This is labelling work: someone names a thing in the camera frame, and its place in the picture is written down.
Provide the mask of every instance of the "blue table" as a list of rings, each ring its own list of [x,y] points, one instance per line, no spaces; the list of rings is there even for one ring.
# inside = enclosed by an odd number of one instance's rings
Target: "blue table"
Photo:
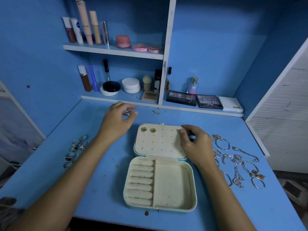
[[[15,197],[16,207],[29,207],[64,173],[64,155],[71,141],[84,133],[92,139],[110,105],[109,102],[82,99],[5,184],[0,190],[0,197]],[[242,118],[143,106],[138,106],[137,110],[139,115],[131,129],[110,147],[99,163],[76,210],[76,217],[149,229],[217,230],[206,186],[191,162],[198,197],[194,211],[183,214],[150,210],[145,216],[145,210],[129,208],[123,200],[123,187],[129,162],[134,157],[133,144],[138,126],[143,123],[193,124],[210,135],[219,134],[231,146],[240,147],[260,158],[256,164],[260,173],[267,177],[266,188],[258,190],[253,187],[242,167],[239,167],[239,172],[245,179],[242,182],[244,188],[232,186],[257,230],[306,231]],[[252,161],[252,157],[240,155]],[[233,178],[235,165],[226,161],[222,164],[220,160],[221,169]]]

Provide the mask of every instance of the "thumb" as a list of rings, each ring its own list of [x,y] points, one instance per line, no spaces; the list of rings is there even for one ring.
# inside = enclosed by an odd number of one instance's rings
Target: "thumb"
[[[133,122],[135,121],[136,117],[138,115],[138,111],[133,111],[129,117],[126,119],[127,124],[129,125],[129,127],[133,124]]]
[[[179,135],[180,135],[180,138],[181,138],[182,147],[185,146],[186,144],[190,143],[190,140],[188,138],[188,135],[187,135],[187,132],[186,132],[185,129],[180,129]]]

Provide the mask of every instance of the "person's left hand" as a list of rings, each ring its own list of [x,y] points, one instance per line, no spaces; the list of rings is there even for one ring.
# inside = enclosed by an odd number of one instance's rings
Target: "person's left hand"
[[[98,140],[102,140],[104,142],[107,141],[108,144],[112,144],[123,136],[132,126],[138,115],[138,111],[132,112],[135,108],[135,105],[125,104],[121,101],[111,105],[106,112],[97,133],[96,137]],[[126,120],[124,120],[122,115],[125,115],[126,110],[132,113]]]

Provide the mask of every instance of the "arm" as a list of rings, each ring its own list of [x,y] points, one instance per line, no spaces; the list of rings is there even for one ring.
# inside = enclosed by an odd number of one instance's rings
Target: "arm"
[[[216,221],[223,231],[256,231],[241,204],[217,167],[212,138],[201,128],[183,125],[180,130],[181,144],[188,158],[198,167],[209,191]],[[196,136],[194,142],[188,138]]]
[[[126,120],[122,114],[135,108],[123,102],[112,105],[87,149],[8,231],[65,230],[100,159],[109,146],[131,127],[138,112],[134,111]]]

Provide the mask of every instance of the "open jewelry box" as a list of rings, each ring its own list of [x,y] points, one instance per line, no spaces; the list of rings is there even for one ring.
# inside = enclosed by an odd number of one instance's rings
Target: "open jewelry box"
[[[182,127],[139,126],[134,144],[137,155],[129,164],[123,191],[129,206],[191,212],[197,206],[195,180],[181,147]]]

